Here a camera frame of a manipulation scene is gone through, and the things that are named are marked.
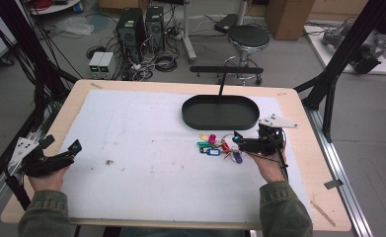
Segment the person's hand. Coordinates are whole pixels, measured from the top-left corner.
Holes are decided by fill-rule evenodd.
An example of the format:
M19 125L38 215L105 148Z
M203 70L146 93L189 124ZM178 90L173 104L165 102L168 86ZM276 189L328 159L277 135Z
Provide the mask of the person's hand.
M281 170L281 163L278 154L275 152L272 155L265 156L260 154L248 153L257 163L258 169L261 175L267 181L272 183L276 181L285 181L284 175ZM282 152L284 162L286 161L285 154Z
M67 169L69 169L69 166L61 170L58 170L49 176L38 177L38 178L29 177L29 180L35 192L61 191L61 187L63 184L63 176L64 176L64 173L66 173Z

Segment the stool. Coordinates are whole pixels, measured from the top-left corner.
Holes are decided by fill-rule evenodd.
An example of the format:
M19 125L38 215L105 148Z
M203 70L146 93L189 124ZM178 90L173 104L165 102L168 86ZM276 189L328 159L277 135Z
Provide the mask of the stool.
M261 28L255 26L236 26L229 29L227 34L230 44L237 47L240 50L239 56L231 56L224 61L224 66L228 63L233 66L238 67L248 67L249 62L258 67L257 63L250 59L249 56L256 51L263 50L266 48L270 42L270 35ZM239 59L238 63L234 63L234 59ZM263 79L261 74L257 75L245 75L245 74L236 74L235 77L243 81L245 86L245 81L257 77L256 84L261 85Z

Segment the gray floor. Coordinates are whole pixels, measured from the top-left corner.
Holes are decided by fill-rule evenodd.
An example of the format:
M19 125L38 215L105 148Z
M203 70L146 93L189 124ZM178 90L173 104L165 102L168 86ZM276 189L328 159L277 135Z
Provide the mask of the gray floor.
M72 11L63 11L50 14L44 17L44 20L48 25L53 25L69 15L75 14ZM196 18L192 21L191 29L205 21L208 19ZM60 34L53 40L79 73L84 78L90 78L86 50L98 45L101 39L110 37L114 27L115 23L109 21L106 29L97 30L89 37ZM199 30L211 28L212 24L205 23ZM192 38L192 42L197 53L194 65L220 65L225 58L236 53L226 38ZM179 49L179 68L171 73L155 71L148 81L217 83L218 78L215 75L201 74L196 77L190 73L190 65L181 43ZM76 76L63 58L58 57L60 66ZM306 37L292 41L272 39L268 48L255 53L252 58L265 69L262 85L264 87L293 88L323 70ZM232 78L226 83L241 84ZM33 85L26 79L17 63L13 66L0 63L0 155L33 109L33 92ZM307 96L307 93L301 93L301 98ZM373 235L386 236L386 76L342 74L337 85L332 137ZM2 198L0 213L9 196ZM102 236L103 230L102 226L84 226L80 236ZM16 226L0 221L0 236L17 236ZM353 233L316 232L315 236L353 236Z

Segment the green sleeve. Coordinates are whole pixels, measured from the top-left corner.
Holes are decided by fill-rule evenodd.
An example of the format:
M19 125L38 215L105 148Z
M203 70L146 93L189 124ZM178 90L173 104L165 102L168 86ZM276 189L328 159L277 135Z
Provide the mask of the green sleeve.
M260 219L265 237L313 235L306 207L288 182L264 185L260 194Z
M64 193L36 192L18 224L19 236L71 236L67 212L67 196Z

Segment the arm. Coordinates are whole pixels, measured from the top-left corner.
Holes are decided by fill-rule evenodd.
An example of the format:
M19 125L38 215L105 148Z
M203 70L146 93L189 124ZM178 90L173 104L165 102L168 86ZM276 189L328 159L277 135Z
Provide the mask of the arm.
M260 188L260 219L264 236L312 236L312 220L285 180L277 162L278 155L250 155L267 181L267 184Z
M41 178L29 177L35 195L18 224L20 237L71 236L67 196L61 192L67 168Z

